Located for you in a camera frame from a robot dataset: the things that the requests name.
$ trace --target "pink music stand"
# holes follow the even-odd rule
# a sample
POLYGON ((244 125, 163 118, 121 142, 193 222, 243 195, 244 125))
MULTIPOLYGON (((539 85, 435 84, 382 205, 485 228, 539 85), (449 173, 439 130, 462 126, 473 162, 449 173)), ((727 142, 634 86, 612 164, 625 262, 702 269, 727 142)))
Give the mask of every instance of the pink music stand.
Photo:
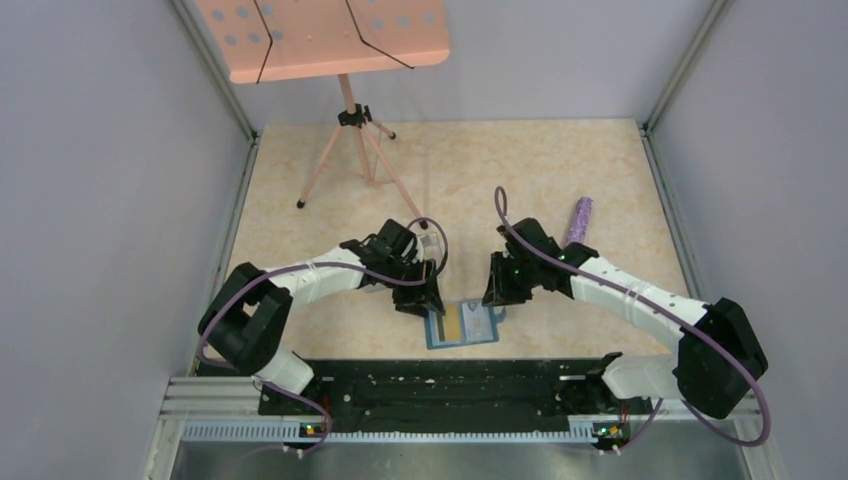
POLYGON ((367 106, 354 101, 348 74, 444 61, 450 54, 450 39, 442 0, 195 1, 223 52, 232 82, 339 77, 345 111, 339 114, 339 125, 298 199, 298 208, 306 204, 318 176, 336 170, 361 176, 366 185, 394 183, 415 216, 421 216, 367 124, 390 139, 397 135, 372 118, 367 106), (326 165, 344 127, 352 127, 362 173, 326 165), (369 165, 366 139, 391 180, 375 181, 377 164, 369 165))

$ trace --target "cable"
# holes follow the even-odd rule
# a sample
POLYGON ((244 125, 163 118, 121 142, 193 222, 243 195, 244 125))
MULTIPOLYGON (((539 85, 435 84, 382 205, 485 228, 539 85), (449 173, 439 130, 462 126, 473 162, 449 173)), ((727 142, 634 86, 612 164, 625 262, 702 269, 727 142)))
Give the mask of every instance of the cable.
POLYGON ((621 408, 618 412, 618 423, 622 425, 627 423, 627 402, 621 402, 621 408))
POLYGON ((268 35, 268 50, 265 51, 265 59, 262 60, 262 67, 259 69, 259 76, 256 77, 256 84, 262 80, 262 72, 265 71, 265 64, 268 63, 268 56, 271 55, 271 48, 274 46, 274 36, 271 35, 271 30, 268 29, 268 23, 265 21, 265 15, 262 15, 262 9, 256 0, 253 0, 253 6, 256 7, 256 13, 259 14, 259 19, 262 20, 262 26, 265 27, 265 34, 268 35))
MULTIPOLYGON (((636 440, 639 440, 639 438, 641 438, 641 437, 642 437, 642 435, 643 435, 643 434, 645 433, 645 431, 648 429, 648 426, 650 426, 652 423, 654 423, 654 420, 657 418, 657 414, 659 414, 659 413, 660 413, 660 408, 662 408, 662 403, 663 403, 663 399, 662 399, 662 398, 658 398, 658 399, 657 399, 657 403, 654 405, 654 409, 653 409, 653 410, 651 410, 651 414, 650 414, 650 415, 648 415, 648 418, 645 420, 645 423, 643 423, 643 424, 642 424, 642 426, 641 426, 641 427, 639 427, 639 430, 637 430, 637 431, 636 431, 636 434, 635 434, 635 435, 633 435, 633 436, 630 438, 630 441, 629 441, 629 442, 625 443, 623 446, 619 447, 619 448, 616 450, 616 451, 617 451, 617 453, 618 453, 619 455, 621 455, 621 453, 622 453, 622 452, 627 451, 627 450, 628 450, 628 449, 629 449, 629 448, 633 445, 633 443, 634 443, 634 442, 636 442, 636 440)), ((584 448, 563 447, 563 450, 566 450, 566 451, 568 451, 568 452, 574 452, 574 453, 588 453, 588 454, 594 454, 594 453, 596 453, 596 452, 597 452, 597 454, 598 454, 598 455, 603 455, 603 454, 604 454, 604 451, 603 451, 603 450, 598 450, 598 449, 596 449, 596 448, 594 448, 594 447, 593 447, 591 450, 589 450, 589 449, 584 449, 584 448)))
POLYGON ((241 290, 236 292, 236 294, 233 295, 232 298, 230 298, 227 301, 227 303, 225 303, 224 306, 221 307, 220 310, 218 310, 218 312, 215 314, 215 316, 212 317, 212 320, 209 321, 209 324, 206 326, 206 329, 203 331, 203 335, 200 336, 200 343, 197 346, 197 357, 198 357, 198 359, 201 362, 203 362, 207 365, 212 365, 212 366, 215 366, 215 367, 223 367, 223 368, 232 368, 230 366, 230 364, 227 363, 227 362, 212 360, 211 358, 206 356, 203 349, 206 347, 206 341, 209 339, 209 334, 212 332, 212 329, 214 329, 215 326, 218 325, 218 322, 221 321, 221 318, 223 318, 224 315, 227 312, 229 312, 231 308, 233 308, 233 305, 235 305, 239 300, 241 300, 241 298, 244 297, 247 294, 247 292, 252 290, 253 287, 255 287, 256 285, 259 285, 260 283, 264 282, 265 280, 267 280, 269 278, 276 277, 277 275, 284 275, 286 273, 299 272, 301 270, 308 270, 310 268, 332 267, 332 268, 346 268, 346 269, 349 269, 349 270, 355 270, 357 272, 364 273, 366 275, 374 277, 377 280, 381 280, 383 282, 391 283, 391 284, 398 285, 398 286, 401 286, 401 287, 417 287, 418 285, 424 285, 425 283, 430 281, 430 279, 432 277, 441 273, 441 271, 445 267, 445 264, 448 261, 448 236, 445 233, 445 230, 442 228, 442 226, 439 225, 439 222, 433 220, 432 218, 430 218, 430 217, 419 217, 419 218, 413 220, 413 223, 420 222, 420 221, 427 221, 427 222, 430 222, 433 225, 435 225, 436 229, 439 230, 439 234, 441 234, 441 236, 442 236, 442 243, 445 246, 445 252, 442 255, 442 262, 439 265, 439 268, 436 269, 436 271, 432 275, 428 276, 427 278, 425 278, 423 280, 398 280, 396 278, 387 277, 383 274, 373 272, 371 270, 368 270, 367 268, 360 267, 359 265, 353 265, 353 264, 350 264, 350 263, 343 263, 343 262, 315 262, 315 263, 311 264, 311 266, 309 264, 302 263, 302 264, 297 264, 297 265, 289 265, 287 267, 282 267, 282 268, 278 268, 276 270, 272 270, 270 272, 263 273, 262 275, 259 275, 258 277, 254 278, 253 280, 248 282, 247 285, 245 285, 244 287, 241 288, 241 290))
MULTIPOLYGON (((384 282, 392 283, 392 284, 399 285, 399 286, 413 287, 413 286, 417 286, 417 285, 423 285, 424 283, 428 282, 432 277, 435 277, 436 275, 441 273, 441 271, 445 268, 445 265, 447 264, 447 261, 448 261, 448 236, 445 233, 445 230, 439 224, 439 222, 433 220, 430 217, 416 218, 415 220, 413 220, 409 224, 409 226, 412 226, 413 224, 421 222, 421 221, 426 221, 426 222, 432 223, 433 225, 436 226, 436 229, 439 230, 439 234, 442 236, 442 243, 444 244, 444 247, 445 247, 445 252, 442 255, 442 261, 441 261, 441 264, 439 265, 439 268, 432 275, 428 276, 427 278, 425 278, 423 280, 416 280, 416 281, 398 280, 398 279, 390 278, 390 277, 387 277, 385 275, 379 274, 377 272, 372 272, 371 270, 360 267, 358 265, 352 265, 352 264, 341 263, 341 262, 315 262, 315 263, 312 264, 312 267, 317 267, 317 268, 321 268, 321 267, 347 268, 347 269, 350 269, 350 270, 355 270, 355 271, 364 273, 366 275, 370 275, 370 276, 372 276, 372 277, 374 277, 378 280, 382 280, 384 282)), ((270 272, 263 273, 262 275, 256 277, 255 279, 251 280, 250 282, 248 282, 247 285, 245 285, 241 290, 236 292, 236 294, 233 295, 233 297, 230 298, 230 300, 228 300, 227 303, 224 304, 224 306, 218 311, 218 313, 216 313, 215 316, 212 317, 212 320, 209 321, 209 324, 206 326, 206 329, 204 329, 203 334, 200 336, 200 342, 199 342, 198 347, 197 347, 197 357, 200 359, 200 361, 203 362, 203 363, 209 364, 209 365, 217 366, 217 367, 232 368, 232 366, 229 363, 223 362, 223 361, 212 360, 212 359, 208 358, 206 356, 206 354, 203 352, 203 349, 206 346, 206 341, 209 339, 209 334, 212 331, 212 329, 215 328, 215 326, 218 324, 218 322, 221 321, 221 318, 223 318, 224 314, 226 312, 228 312, 230 310, 230 308, 232 308, 233 305, 235 305, 236 302, 239 301, 239 299, 241 299, 245 294, 247 294, 247 292, 249 292, 256 285, 262 283, 263 281, 265 281, 265 280, 267 280, 271 277, 275 277, 277 275, 283 275, 283 274, 286 274, 286 273, 296 272, 296 271, 300 271, 300 270, 306 270, 306 269, 309 269, 309 268, 311 268, 311 267, 310 267, 310 265, 307 265, 307 264, 290 265, 288 267, 278 268, 276 270, 272 270, 270 272)), ((326 428, 322 429, 322 432, 320 434, 318 442, 316 442, 314 445, 307 448, 306 450, 303 450, 300 455, 305 456, 305 455, 308 455, 308 454, 314 452, 318 447, 320 447, 324 442, 327 441, 327 437, 329 437, 330 433, 333 430, 333 419, 332 419, 332 417, 330 417, 329 412, 327 412, 324 408, 322 408, 320 405, 313 402, 312 400, 310 400, 306 397, 303 397, 301 395, 298 395, 294 392, 290 392, 288 390, 282 389, 279 386, 277 386, 277 385, 275 385, 271 382, 264 382, 263 381, 262 384, 264 386, 270 388, 271 390, 274 390, 275 392, 281 394, 281 395, 285 395, 286 397, 289 397, 293 400, 297 400, 297 401, 299 401, 299 402, 301 402, 301 403, 303 403, 303 404, 305 404, 309 407, 312 407, 313 409, 317 410, 318 413, 321 414, 321 416, 324 417, 324 421, 326 423, 326 428)), ((278 445, 264 445, 264 446, 255 448, 253 450, 250 450, 247 453, 239 456, 235 460, 231 461, 229 464, 227 464, 221 470, 219 470, 214 478, 219 478, 221 475, 228 472, 234 466, 243 462, 247 458, 249 458, 253 455, 256 455, 258 453, 262 453, 262 452, 270 451, 270 450, 282 450, 282 451, 285 452, 285 451, 288 451, 288 448, 285 447, 285 446, 280 447, 278 445)))
POLYGON ((409 222, 409 224, 407 224, 407 226, 406 226, 406 229, 409 230, 413 225, 420 224, 421 222, 430 222, 433 225, 435 225, 436 229, 439 231, 439 234, 441 234, 441 236, 442 236, 442 243, 445 246, 445 253, 442 254, 442 261, 441 261, 441 263, 439 263, 439 267, 436 268, 436 272, 433 273, 433 275, 432 275, 433 277, 436 277, 440 273, 442 273, 442 270, 444 270, 445 266, 448 264, 448 236, 445 235, 445 231, 442 230, 442 226, 439 225, 438 223, 436 223, 436 221, 434 221, 430 217, 418 217, 415 220, 409 222))
MULTIPOLYGON (((509 224, 509 221, 506 218, 507 205, 508 205, 508 200, 507 200, 507 196, 506 196, 506 190, 504 190, 504 188, 499 185, 495 188, 495 210, 498 212, 498 217, 500 217, 501 223, 503 224, 504 228, 506 228, 506 230, 510 233, 510 235, 515 237, 515 239, 518 240, 518 242, 522 246, 524 246, 524 248, 526 248, 527 250, 529 250, 530 252, 532 252, 537 257, 541 258, 542 260, 550 263, 551 265, 559 267, 563 270, 567 270, 567 271, 569 271, 573 274, 576 274, 576 275, 582 275, 582 276, 588 278, 589 280, 592 280, 594 282, 598 282, 601 285, 612 288, 613 290, 615 290, 617 292, 620 292, 620 293, 625 294, 629 297, 635 298, 637 301, 641 302, 642 304, 647 305, 648 307, 650 307, 650 308, 656 310, 657 312, 661 313, 664 317, 668 318, 672 322, 679 325, 683 330, 686 331, 686 333, 690 333, 690 334, 694 335, 695 337, 700 339, 702 342, 706 343, 710 348, 712 348, 713 350, 718 352, 718 354, 725 361, 727 361, 727 363, 729 363, 730 366, 732 366, 734 369, 736 369, 737 372, 739 372, 739 374, 745 380, 745 383, 747 383, 748 386, 751 387, 751 390, 754 392, 754 395, 757 397, 757 403, 760 406, 760 412, 761 412, 762 418, 763 418, 763 426, 762 426, 762 431, 760 432, 760 436, 755 438, 754 440, 742 440, 742 439, 730 436, 730 435, 722 432, 721 430, 719 430, 719 428, 716 427, 715 425, 713 425, 712 422, 710 422, 706 418, 704 418, 704 416, 701 415, 700 412, 698 412, 695 409, 695 407, 690 405, 688 402, 684 401, 683 404, 686 405, 686 408, 688 408, 689 411, 692 412, 692 414, 695 416, 695 418, 697 418, 698 420, 701 421, 701 423, 706 425, 715 434, 719 435, 721 438, 724 438, 725 440, 727 440, 731 443, 734 443, 734 444, 742 446, 742 447, 759 447, 760 445, 762 445, 766 442, 769 435, 771 434, 771 412, 769 410, 768 402, 766 401, 765 392, 763 392, 762 388, 760 388, 760 386, 757 384, 757 380, 751 375, 751 373, 748 372, 748 370, 741 363, 739 363, 739 360, 736 360, 736 358, 733 355, 731 355, 727 350, 725 350, 725 348, 722 347, 718 342, 716 342, 715 340, 710 338, 709 335, 698 330, 697 328, 693 327, 692 325, 689 325, 688 323, 683 321, 683 319, 681 319, 677 315, 673 314, 669 310, 665 309, 662 305, 659 305, 658 303, 656 303, 656 302, 654 302, 654 301, 652 301, 648 298, 645 298, 645 297, 642 297, 642 296, 637 296, 635 294, 635 292, 628 290, 627 288, 622 287, 621 285, 618 285, 617 283, 611 282, 611 281, 609 281, 605 278, 599 277, 597 275, 593 275, 589 272, 584 272, 583 270, 580 270, 579 268, 573 267, 573 266, 571 266, 567 263, 560 262, 559 260, 546 255, 544 252, 542 252, 538 248, 534 247, 532 244, 530 244, 530 242, 528 242, 527 240, 522 238, 520 235, 518 235, 518 232, 516 232, 515 229, 512 228, 512 225, 509 224)), ((644 425, 643 425, 643 428, 639 430, 640 434, 641 434, 642 430, 644 430, 644 425)), ((638 437, 639 437, 639 435, 637 434, 633 438, 633 440, 631 440, 630 443, 628 443, 628 445, 631 445, 633 443, 633 441, 636 440, 638 437)))
POLYGON ((374 45, 371 45, 370 43, 368 43, 368 41, 365 40, 365 37, 362 36, 362 31, 359 30, 359 23, 356 21, 356 16, 354 16, 354 14, 353 14, 353 8, 350 7, 350 0, 345 0, 345 4, 347 5, 347 11, 350 13, 350 19, 353 20, 353 28, 356 29, 356 34, 359 35, 359 41, 360 42, 362 42, 366 47, 370 47, 370 48, 382 53, 383 55, 391 58, 392 60, 396 61, 397 63, 403 65, 404 67, 406 67, 410 70, 415 69, 415 67, 413 67, 412 65, 400 60, 399 58, 395 58, 390 53, 387 53, 387 52, 375 47, 374 45))

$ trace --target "white wall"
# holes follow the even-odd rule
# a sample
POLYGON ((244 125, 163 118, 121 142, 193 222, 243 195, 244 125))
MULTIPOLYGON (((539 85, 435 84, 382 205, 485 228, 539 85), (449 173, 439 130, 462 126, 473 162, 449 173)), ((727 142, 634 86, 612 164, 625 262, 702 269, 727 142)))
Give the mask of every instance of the white wall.
MULTIPOLYGON (((383 120, 646 120, 711 1, 445 4, 447 61, 351 77, 358 100, 383 120)), ((344 108, 334 77, 239 85, 236 92, 258 129, 335 122, 344 108)))
POLYGON ((0 3, 0 478, 140 476, 245 155, 165 1, 0 3))
POLYGON ((736 2, 657 143, 716 297, 745 306, 793 478, 844 478, 848 3, 736 2))

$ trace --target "purple object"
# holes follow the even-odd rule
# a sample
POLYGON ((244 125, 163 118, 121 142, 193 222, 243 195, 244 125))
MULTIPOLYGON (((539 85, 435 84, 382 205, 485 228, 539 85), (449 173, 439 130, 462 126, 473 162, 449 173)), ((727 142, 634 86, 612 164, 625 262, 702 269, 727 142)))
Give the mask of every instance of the purple object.
POLYGON ((586 230, 589 228, 589 215, 592 213, 592 199, 580 197, 574 206, 574 214, 571 216, 571 225, 568 226, 568 234, 562 246, 569 243, 583 243, 586 239, 586 230))

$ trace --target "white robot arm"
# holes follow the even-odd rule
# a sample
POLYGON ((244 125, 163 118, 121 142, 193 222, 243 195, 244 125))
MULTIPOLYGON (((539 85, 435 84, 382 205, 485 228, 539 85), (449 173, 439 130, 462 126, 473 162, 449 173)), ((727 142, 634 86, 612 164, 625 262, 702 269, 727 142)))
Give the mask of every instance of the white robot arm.
POLYGON ((733 355, 754 377, 768 368, 765 354, 745 312, 722 298, 715 305, 681 297, 636 278, 579 243, 560 249, 533 218, 512 225, 512 230, 545 255, 556 258, 595 279, 543 261, 501 226, 506 251, 491 256, 489 284, 483 303, 514 305, 532 298, 542 286, 575 300, 598 305, 650 333, 671 352, 648 357, 617 356, 606 365, 602 379, 619 399, 661 397, 683 399, 714 418, 725 418, 748 392, 749 386, 715 349, 665 315, 637 299, 672 313, 701 330, 733 355), (624 292, 608 284, 623 287, 624 292))
POLYGON ((428 310, 444 312, 435 261, 425 260, 415 234, 393 220, 362 242, 343 242, 324 255, 271 272, 279 273, 269 276, 250 263, 236 267, 201 319, 198 332, 239 374, 293 393, 301 393, 314 374, 306 362, 280 345, 292 310, 336 292, 380 283, 393 289, 398 311, 419 316, 428 310), (248 288, 263 275, 267 278, 248 288), (237 301, 221 313, 234 297, 237 301), (244 311, 245 303, 256 306, 252 315, 244 311))

